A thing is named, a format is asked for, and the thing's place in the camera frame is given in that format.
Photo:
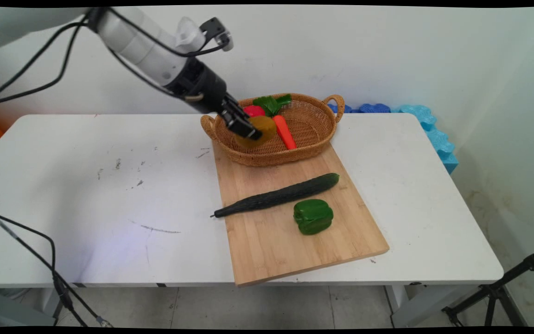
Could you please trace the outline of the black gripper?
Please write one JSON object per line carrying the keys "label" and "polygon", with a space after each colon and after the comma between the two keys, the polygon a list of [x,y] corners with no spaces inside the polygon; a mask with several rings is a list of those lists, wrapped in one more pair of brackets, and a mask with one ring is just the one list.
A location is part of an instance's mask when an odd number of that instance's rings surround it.
{"label": "black gripper", "polygon": [[263,133],[250,123],[250,116],[227,92],[225,81],[197,58],[188,58],[181,72],[166,89],[202,114],[221,113],[229,131],[258,141]]}

